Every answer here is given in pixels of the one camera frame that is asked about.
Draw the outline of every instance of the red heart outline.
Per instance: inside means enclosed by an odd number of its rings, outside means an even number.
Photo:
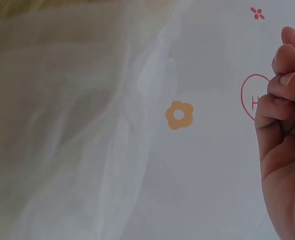
[[[263,75],[261,75],[261,74],[255,73],[255,74],[252,74],[252,75],[248,76],[248,77],[245,79],[245,81],[243,82],[243,84],[242,84],[242,87],[241,87],[241,104],[242,104],[242,107],[243,107],[243,109],[245,110],[246,114],[247,114],[247,115],[248,115],[253,121],[254,121],[255,119],[254,119],[254,117],[252,117],[252,115],[249,113],[249,111],[247,110],[247,108],[246,108],[246,106],[245,106],[245,104],[244,104],[244,101],[243,101],[243,89],[244,89],[244,86],[245,86],[245,84],[247,83],[247,81],[248,81],[250,78],[254,77],[254,76],[261,77],[261,78],[267,80],[268,82],[270,82],[270,80],[269,80],[266,76],[263,76]]]

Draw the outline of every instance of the orange flower print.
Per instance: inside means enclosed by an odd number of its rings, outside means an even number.
[[[184,113],[182,119],[177,119],[174,116],[176,110],[181,110]],[[182,103],[180,101],[173,101],[169,109],[165,113],[167,124],[170,129],[178,130],[180,128],[187,128],[193,122],[193,106],[189,103]]]

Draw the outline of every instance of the white paper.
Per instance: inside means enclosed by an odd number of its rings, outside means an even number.
[[[271,62],[285,26],[295,28],[295,1],[195,1],[184,12],[170,50],[178,72],[172,101],[191,104],[193,122],[171,130],[163,116],[121,240],[278,239],[250,116],[274,77]],[[241,102],[247,78],[249,115]]]

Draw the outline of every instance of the red flower print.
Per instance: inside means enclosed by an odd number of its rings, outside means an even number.
[[[261,18],[261,19],[265,19],[265,17],[264,17],[263,14],[262,14],[262,9],[261,9],[261,8],[259,8],[258,10],[256,10],[254,7],[251,7],[251,11],[252,11],[253,13],[255,13],[255,14],[254,14],[254,18],[255,18],[256,20],[258,20],[259,18]]]

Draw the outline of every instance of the skin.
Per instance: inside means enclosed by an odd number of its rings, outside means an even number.
[[[268,214],[282,240],[295,240],[295,30],[285,27],[281,38],[255,129]]]

